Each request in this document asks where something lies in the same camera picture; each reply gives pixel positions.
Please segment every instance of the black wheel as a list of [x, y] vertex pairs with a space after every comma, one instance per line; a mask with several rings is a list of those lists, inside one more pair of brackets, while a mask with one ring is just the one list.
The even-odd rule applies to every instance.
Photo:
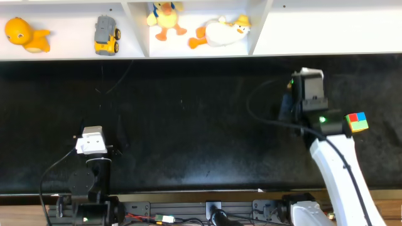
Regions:
[[121, 32], [120, 32], [120, 30], [117, 29], [117, 28], [116, 28], [116, 30], [114, 31], [114, 38], [115, 38], [116, 40], [120, 40], [120, 38], [121, 38]]
[[117, 42], [114, 43], [114, 52], [117, 53], [119, 51], [119, 44]]

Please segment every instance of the rubik's cube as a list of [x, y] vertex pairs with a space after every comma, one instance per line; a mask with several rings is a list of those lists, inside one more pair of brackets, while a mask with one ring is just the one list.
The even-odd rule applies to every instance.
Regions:
[[369, 128], [364, 112], [348, 114], [346, 120], [352, 132], [359, 132]]

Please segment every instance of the blue square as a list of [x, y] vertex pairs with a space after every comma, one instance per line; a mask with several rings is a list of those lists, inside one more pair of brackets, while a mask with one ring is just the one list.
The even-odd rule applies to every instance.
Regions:
[[366, 115], [364, 114], [364, 112], [357, 113], [357, 120], [358, 121], [366, 120]]

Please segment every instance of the white shelf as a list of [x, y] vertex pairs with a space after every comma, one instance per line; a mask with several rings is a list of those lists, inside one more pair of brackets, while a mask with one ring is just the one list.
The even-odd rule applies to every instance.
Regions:
[[5, 5], [0, 7], [0, 27], [13, 17], [29, 21], [36, 29], [51, 31], [48, 53], [29, 53], [0, 35], [0, 60], [84, 60], [114, 59], [95, 53], [94, 34], [97, 17], [107, 14], [121, 30], [120, 50], [115, 58], [143, 58], [131, 25], [120, 3]]
[[[50, 52], [32, 54], [0, 35], [0, 60], [93, 60], [246, 57], [402, 52], [401, 0], [184, 0], [179, 25], [168, 40], [146, 18], [152, 0], [0, 0], [0, 28], [15, 16], [51, 31]], [[95, 54], [97, 17], [107, 14], [122, 31], [116, 56]], [[233, 45], [188, 47], [188, 39], [208, 20], [235, 21], [246, 14], [247, 38]]]

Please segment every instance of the toy truck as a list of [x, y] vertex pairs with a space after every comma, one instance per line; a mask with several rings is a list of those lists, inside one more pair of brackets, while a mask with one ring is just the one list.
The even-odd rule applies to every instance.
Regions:
[[116, 21], [110, 16], [99, 16], [95, 24], [95, 52], [98, 55], [113, 56], [119, 51], [117, 40], [120, 39], [120, 30], [116, 28]]

